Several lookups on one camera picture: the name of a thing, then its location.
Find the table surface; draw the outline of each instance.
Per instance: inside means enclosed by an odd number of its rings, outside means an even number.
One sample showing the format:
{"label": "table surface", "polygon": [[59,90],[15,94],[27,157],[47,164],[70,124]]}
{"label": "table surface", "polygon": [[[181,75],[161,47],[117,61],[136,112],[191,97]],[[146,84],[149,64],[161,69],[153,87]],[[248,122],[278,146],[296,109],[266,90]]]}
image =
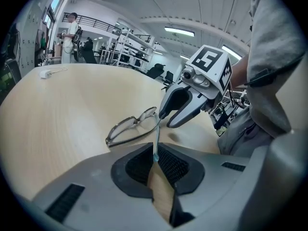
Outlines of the table surface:
{"label": "table surface", "polygon": [[[30,200],[80,161],[109,152],[105,138],[110,129],[149,107],[159,109],[165,94],[164,85],[132,69],[99,64],[57,66],[68,70],[41,79],[39,72],[48,66],[33,69],[0,106],[1,169],[13,190]],[[166,127],[167,121],[160,124],[160,142],[219,153],[208,113],[174,129]],[[144,122],[141,129],[147,128]],[[132,129],[125,136],[140,132]],[[155,138],[152,132],[130,144],[154,142]]]}

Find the fluorescent light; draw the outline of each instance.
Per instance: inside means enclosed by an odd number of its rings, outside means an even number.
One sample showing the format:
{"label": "fluorescent light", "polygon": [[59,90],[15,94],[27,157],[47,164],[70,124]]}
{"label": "fluorescent light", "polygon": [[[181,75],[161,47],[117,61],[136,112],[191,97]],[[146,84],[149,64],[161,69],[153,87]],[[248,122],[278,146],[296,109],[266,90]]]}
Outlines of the fluorescent light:
{"label": "fluorescent light", "polygon": [[183,29],[179,29],[179,28],[172,28],[172,27],[165,27],[165,30],[167,32],[173,32],[173,33],[181,33],[181,34],[185,34],[187,36],[192,36],[194,37],[194,32],[192,31],[187,31],[187,30],[183,30]]}
{"label": "fluorescent light", "polygon": [[186,60],[189,60],[189,58],[187,58],[187,57],[185,57],[185,56],[180,56],[181,58],[184,58],[184,59],[186,59]]}
{"label": "fluorescent light", "polygon": [[236,54],[233,50],[229,49],[228,47],[226,46],[222,46],[221,47],[224,51],[226,51],[227,53],[231,54],[232,56],[234,56],[236,59],[240,60],[242,57],[238,54]]}

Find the eyeglasses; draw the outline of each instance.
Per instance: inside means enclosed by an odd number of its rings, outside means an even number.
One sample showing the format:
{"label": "eyeglasses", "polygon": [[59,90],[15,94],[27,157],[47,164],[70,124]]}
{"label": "eyeglasses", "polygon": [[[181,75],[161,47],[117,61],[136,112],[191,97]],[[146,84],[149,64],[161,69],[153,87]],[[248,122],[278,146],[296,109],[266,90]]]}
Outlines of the eyeglasses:
{"label": "eyeglasses", "polygon": [[128,140],[123,140],[123,141],[119,141],[119,142],[112,142],[112,140],[114,140],[120,133],[122,133],[125,130],[131,128],[133,125],[139,124],[141,121],[144,121],[146,118],[148,118],[150,116],[157,116],[155,111],[156,111],[156,107],[152,107],[152,108],[149,108],[146,111],[144,111],[138,119],[134,116],[131,116],[131,117],[128,117],[128,118],[124,119],[123,121],[119,122],[118,124],[116,124],[110,130],[108,137],[106,138],[107,146],[113,147],[113,146],[116,146],[116,145],[121,145],[121,144],[130,142],[130,141],[136,140],[136,139],[152,132],[157,127],[157,125],[159,124],[161,119],[157,122],[157,124],[154,126],[153,129],[151,129],[150,131],[148,131],[144,134],[138,135],[138,136],[131,138],[131,139],[128,139]]}

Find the railing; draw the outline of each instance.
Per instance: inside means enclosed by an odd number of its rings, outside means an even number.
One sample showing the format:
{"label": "railing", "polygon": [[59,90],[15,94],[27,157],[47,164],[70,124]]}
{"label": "railing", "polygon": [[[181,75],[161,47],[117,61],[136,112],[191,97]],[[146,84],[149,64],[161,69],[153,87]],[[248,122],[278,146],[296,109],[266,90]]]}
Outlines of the railing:
{"label": "railing", "polygon": [[140,35],[140,34],[134,34],[136,37],[140,38],[146,43],[150,43],[151,36],[150,35]]}
{"label": "railing", "polygon": [[[64,13],[62,22],[68,22],[67,18],[68,18],[69,14],[70,13]],[[94,28],[98,28],[98,29],[113,33],[115,35],[120,35],[120,32],[121,32],[120,28],[117,28],[113,25],[110,25],[110,24],[108,24],[104,21],[96,20],[94,18],[90,18],[90,17],[83,16],[83,15],[78,15],[76,22],[79,25],[91,26],[91,27],[94,27]]]}

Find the ceiling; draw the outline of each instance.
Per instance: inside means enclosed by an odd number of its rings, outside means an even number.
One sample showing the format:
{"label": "ceiling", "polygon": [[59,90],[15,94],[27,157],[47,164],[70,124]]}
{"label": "ceiling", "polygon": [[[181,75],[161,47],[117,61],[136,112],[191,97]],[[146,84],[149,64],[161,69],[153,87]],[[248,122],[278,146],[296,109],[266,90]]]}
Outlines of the ceiling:
{"label": "ceiling", "polygon": [[[192,56],[202,45],[223,45],[244,56],[250,47],[250,0],[92,0],[140,25],[171,54]],[[170,26],[195,37],[166,32]]]}

